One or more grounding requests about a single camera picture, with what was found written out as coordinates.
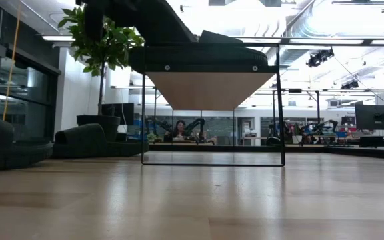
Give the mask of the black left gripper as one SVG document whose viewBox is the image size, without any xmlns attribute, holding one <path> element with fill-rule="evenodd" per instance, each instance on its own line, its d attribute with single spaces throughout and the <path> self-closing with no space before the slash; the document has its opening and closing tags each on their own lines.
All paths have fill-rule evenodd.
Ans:
<svg viewBox="0 0 384 240">
<path fill-rule="evenodd" d="M 136 28 L 148 45 L 197 42 L 166 0 L 108 0 L 104 15 L 120 27 Z"/>
</svg>

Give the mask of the black slide sandal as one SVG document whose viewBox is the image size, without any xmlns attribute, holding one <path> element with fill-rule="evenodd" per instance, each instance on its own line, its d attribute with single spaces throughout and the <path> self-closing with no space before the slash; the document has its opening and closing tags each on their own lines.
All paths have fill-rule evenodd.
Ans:
<svg viewBox="0 0 384 240">
<path fill-rule="evenodd" d="M 55 134 L 52 157 L 131 157 L 148 151 L 147 141 L 108 141 L 102 126 L 92 123 L 58 131 Z"/>
<path fill-rule="evenodd" d="M 53 154 L 53 144 L 48 140 L 14 140 L 12 124 L 0 120 L 0 170 L 28 167 Z"/>
<path fill-rule="evenodd" d="M 171 46 L 134 47 L 129 52 L 129 66 L 142 73 L 146 65 L 248 65 L 266 67 L 266 54 L 242 47 L 239 39 L 203 31 L 194 43 Z"/>
</svg>

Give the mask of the green plant in black pot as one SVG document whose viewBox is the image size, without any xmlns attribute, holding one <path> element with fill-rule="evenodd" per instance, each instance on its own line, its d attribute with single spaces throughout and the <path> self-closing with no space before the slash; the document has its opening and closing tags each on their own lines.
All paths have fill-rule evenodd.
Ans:
<svg viewBox="0 0 384 240">
<path fill-rule="evenodd" d="M 77 116 L 77 124 L 97 123 L 102 126 L 106 140 L 116 140 L 117 129 L 120 125 L 119 117 L 102 114 L 102 104 L 105 90 L 106 72 L 117 67 L 129 66 L 129 50 L 132 47 L 142 46 L 144 39 L 138 35 L 132 27 L 117 27 L 115 22 L 105 18 L 103 22 L 102 36 L 92 40 L 86 36 L 84 6 L 72 9 L 63 9 L 63 19 L 58 27 L 66 27 L 71 36 L 75 38 L 70 43 L 73 49 L 74 60 L 82 60 L 85 64 L 84 73 L 99 78 L 99 95 L 97 102 L 97 114 Z"/>
</svg>

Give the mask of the black monitor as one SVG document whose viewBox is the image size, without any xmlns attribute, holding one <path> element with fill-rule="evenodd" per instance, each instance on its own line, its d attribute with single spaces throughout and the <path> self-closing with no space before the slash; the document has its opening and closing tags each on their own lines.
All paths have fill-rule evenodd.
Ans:
<svg viewBox="0 0 384 240">
<path fill-rule="evenodd" d="M 384 105 L 356 105 L 355 120 L 358 129 L 384 130 Z"/>
<path fill-rule="evenodd" d="M 134 108 L 133 103 L 102 104 L 102 114 L 119 117 L 121 125 L 134 125 Z"/>
</svg>

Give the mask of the person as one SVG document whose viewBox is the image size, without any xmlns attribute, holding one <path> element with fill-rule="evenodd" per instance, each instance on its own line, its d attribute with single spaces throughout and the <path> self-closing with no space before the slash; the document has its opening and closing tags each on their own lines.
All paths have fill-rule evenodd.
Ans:
<svg viewBox="0 0 384 240">
<path fill-rule="evenodd" d="M 182 141 L 190 136 L 191 133 L 186 130 L 186 123 L 184 120 L 178 120 L 172 133 L 172 139 L 174 141 Z"/>
</svg>

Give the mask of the black frame wooden top shelf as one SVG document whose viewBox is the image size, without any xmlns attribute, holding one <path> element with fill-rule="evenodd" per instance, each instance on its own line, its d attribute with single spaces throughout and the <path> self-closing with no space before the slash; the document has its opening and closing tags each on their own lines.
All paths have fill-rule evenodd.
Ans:
<svg viewBox="0 0 384 240">
<path fill-rule="evenodd" d="M 200 55 L 197 62 L 151 63 L 152 51 L 170 48 L 176 51 L 198 51 L 212 49 L 240 49 L 246 47 L 275 47 L 274 65 L 251 62 L 220 61 L 204 63 Z M 279 123 L 283 124 L 283 106 L 280 80 L 280 44 L 278 43 L 159 43 L 144 45 L 142 90 L 145 77 L 154 83 L 171 108 L 190 111 L 232 111 L 273 76 L 277 81 Z"/>
</svg>

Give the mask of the black aluminium rig frame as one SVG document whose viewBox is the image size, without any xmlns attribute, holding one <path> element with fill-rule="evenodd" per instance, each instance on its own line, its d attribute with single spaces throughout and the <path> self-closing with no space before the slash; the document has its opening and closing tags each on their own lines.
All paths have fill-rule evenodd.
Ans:
<svg viewBox="0 0 384 240">
<path fill-rule="evenodd" d="M 198 152 L 238 152 L 238 153 L 280 153 L 279 146 L 218 146 L 218 145 L 166 145 L 150 144 L 150 151 L 198 151 Z M 384 159 L 384 149 L 359 147 L 326 147 L 324 145 L 285 146 L 286 153 L 328 153 L 356 157 Z"/>
</svg>

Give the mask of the silver ventilation duct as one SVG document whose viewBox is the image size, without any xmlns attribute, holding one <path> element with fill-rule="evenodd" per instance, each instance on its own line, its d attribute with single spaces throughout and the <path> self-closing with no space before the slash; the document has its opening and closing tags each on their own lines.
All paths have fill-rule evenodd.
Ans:
<svg viewBox="0 0 384 240">
<path fill-rule="evenodd" d="M 285 38 L 320 38 L 335 35 L 334 27 L 325 20 L 333 16 L 332 2 L 334 0 L 305 0 L 306 5 L 300 12 L 288 20 L 286 30 L 282 33 Z"/>
</svg>

